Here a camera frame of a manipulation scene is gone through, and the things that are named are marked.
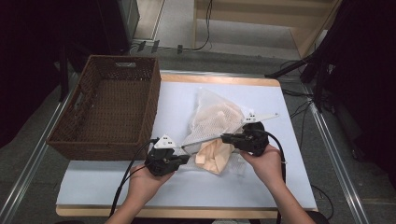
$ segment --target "person's right hand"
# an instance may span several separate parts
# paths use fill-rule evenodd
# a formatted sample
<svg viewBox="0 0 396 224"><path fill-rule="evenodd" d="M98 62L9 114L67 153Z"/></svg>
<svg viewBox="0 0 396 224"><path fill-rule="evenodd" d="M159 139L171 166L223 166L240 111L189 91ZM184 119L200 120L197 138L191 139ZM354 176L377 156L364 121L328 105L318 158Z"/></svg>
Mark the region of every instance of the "person's right hand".
<svg viewBox="0 0 396 224"><path fill-rule="evenodd" d="M280 166L280 151L268 144L260 157L240 151L241 156L253 167L259 179L267 186L283 182Z"/></svg>

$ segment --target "white table surface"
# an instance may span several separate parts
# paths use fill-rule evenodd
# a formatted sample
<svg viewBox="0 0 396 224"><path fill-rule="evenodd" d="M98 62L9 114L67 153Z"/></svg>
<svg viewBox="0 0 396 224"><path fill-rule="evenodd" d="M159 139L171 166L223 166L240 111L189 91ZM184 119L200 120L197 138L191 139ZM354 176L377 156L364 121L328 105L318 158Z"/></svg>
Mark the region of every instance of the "white table surface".
<svg viewBox="0 0 396 224"><path fill-rule="evenodd" d="M168 134L182 143L189 133L189 121L196 107L199 88L206 88L237 105L259 114L278 113L279 117L263 122L267 132L280 141L287 161L287 185L304 209L317 205L291 126L290 116L280 87L186 83L163 81L152 137ZM58 195L57 205L111 206L114 194L128 166L128 161L70 161ZM126 196L123 187L118 204ZM260 208L275 209L268 189L247 165L242 175L183 169L180 166L148 202L147 207L184 208Z"/></svg>

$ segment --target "gray floor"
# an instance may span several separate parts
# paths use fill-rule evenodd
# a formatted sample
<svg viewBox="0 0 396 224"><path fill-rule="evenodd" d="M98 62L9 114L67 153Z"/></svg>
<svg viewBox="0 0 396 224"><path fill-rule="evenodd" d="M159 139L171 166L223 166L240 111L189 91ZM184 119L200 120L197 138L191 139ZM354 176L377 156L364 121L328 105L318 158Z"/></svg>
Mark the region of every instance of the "gray floor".
<svg viewBox="0 0 396 224"><path fill-rule="evenodd" d="M170 4L172 2L175 3L176 0L167 0L165 3L162 25L160 25L156 36L161 39L160 46L163 47L174 47L177 43L188 46L191 44L191 21L177 20L172 17L171 12L177 10ZM191 1L183 1L181 5L190 6ZM182 27L185 29L180 30L180 26L175 25L175 23L167 23L166 18L170 18L170 21L184 22ZM178 29L176 33L175 30L169 28L171 24L174 29ZM221 24L216 22L212 24L213 27L218 26L219 29L222 27ZM235 27L234 29L246 28L243 26ZM131 54L134 56L159 57L160 68L163 70L226 72L262 76L279 70L279 66L287 60L298 59L296 50L290 43L290 36L284 29L279 27L266 27L265 29L268 31L266 36L262 36L262 33L256 31L251 36L244 35L244 38L227 37L224 39L226 36L233 36L227 33L227 30L225 30L227 35L212 32L212 49L205 49L201 52L184 51L182 54L177 54L172 49L159 49L157 53L152 54L150 53L150 47L146 47L145 50L140 52L132 49ZM199 32L201 33L198 33L197 41L202 42L205 38L203 35L205 30L201 29ZM255 34L259 34L263 39L254 42L257 38ZM277 38L279 35L283 36L283 44L282 42L276 43L279 40ZM243 43L247 42L252 44L244 46ZM298 76L299 72L295 70L280 78L282 88L303 91ZM9 191L35 149L35 144L58 105L58 97L59 90L56 89L26 122L18 136L11 143L0 148L1 204L6 202ZM306 99L285 95L285 101L289 112L292 114ZM303 114L296 116L292 120L292 124L299 141L301 141L302 131L304 132L301 151L311 184L325 191L332 199L334 215L330 220L331 223L354 223L354 217L340 181L332 167L328 151L318 131L318 125L310 111L306 113L305 119L303 119L303 116ZM371 223L396 223L396 216L393 215L396 211L396 192L390 185L387 175L370 162L354 160L351 156L351 147L337 118L326 111L323 116ZM67 164L68 160L53 148L48 148L12 223L56 223L69 219L78 219L85 223L103 223L106 221L105 217L59 217L56 215L55 202ZM325 216L329 216L332 209L328 200L315 189L314 193L319 211ZM275 221L262 220L262 223L275 223Z"/></svg>

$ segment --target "brown woven basket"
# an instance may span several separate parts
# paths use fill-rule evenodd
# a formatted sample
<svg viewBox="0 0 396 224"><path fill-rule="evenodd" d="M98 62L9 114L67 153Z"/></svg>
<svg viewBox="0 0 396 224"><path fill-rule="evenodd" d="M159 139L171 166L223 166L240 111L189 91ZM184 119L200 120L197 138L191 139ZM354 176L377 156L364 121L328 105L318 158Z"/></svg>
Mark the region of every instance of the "brown woven basket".
<svg viewBox="0 0 396 224"><path fill-rule="evenodd" d="M92 55L47 144L69 160L130 160L151 137L160 85L156 58Z"/></svg>

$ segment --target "floor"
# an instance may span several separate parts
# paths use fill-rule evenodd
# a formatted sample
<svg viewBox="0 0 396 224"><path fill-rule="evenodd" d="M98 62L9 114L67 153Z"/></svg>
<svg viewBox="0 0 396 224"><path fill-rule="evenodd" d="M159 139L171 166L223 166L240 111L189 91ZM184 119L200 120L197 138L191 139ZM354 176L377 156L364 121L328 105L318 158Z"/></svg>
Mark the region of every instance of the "floor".
<svg viewBox="0 0 396 224"><path fill-rule="evenodd" d="M281 69L283 63L299 60L288 29L284 27L251 25L241 23L210 23L210 44L203 50L185 50L177 54L175 49L161 49L151 53L150 42L160 40L160 47L175 48L183 45L192 47L192 1L166 0L158 27L151 37L140 37L148 41L142 51L131 48L134 56L157 56L163 70L208 71L236 74L266 75ZM205 22L198 23L196 46L206 39ZM299 79L299 71L294 70L279 79L282 89L304 92L306 88ZM290 114L307 101L303 96L285 94ZM43 102L33 116L26 122L17 137L5 147L0 148L0 203L6 204L10 191L15 189L20 174L45 131L50 117L59 106L59 89ZM308 173L318 210L326 217L332 217L331 223L396 223L396 192L388 181L387 175L375 164L356 161L351 154L351 146L337 120L331 112L324 111L321 116L327 124L336 145L345 170L357 191L367 220L354 217L349 200L346 198L342 181L333 166L331 153L319 131L315 114L311 110L294 117L293 129L299 143L305 169ZM40 155L41 161L27 189L21 189L17 208L4 219L4 210L0 213L0 222L4 223L57 223L64 220L81 220L85 223L104 223L105 217L59 217L55 213L55 202L62 183L68 160L55 149L48 147ZM273 219L261 220L262 223L275 223ZM246 220L218 220L218 223L247 223Z"/></svg>

